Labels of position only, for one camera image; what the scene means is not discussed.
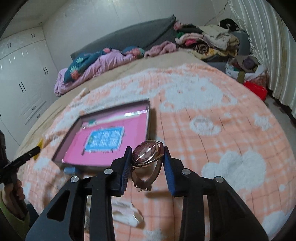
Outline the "person's left hand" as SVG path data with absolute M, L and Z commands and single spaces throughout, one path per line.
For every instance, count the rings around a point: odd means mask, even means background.
M 17 200 L 23 201 L 25 195 L 23 193 L 22 182 L 17 180 L 15 184 L 7 184 L 2 190 L 2 200 L 7 209 L 16 217 L 20 216 Z

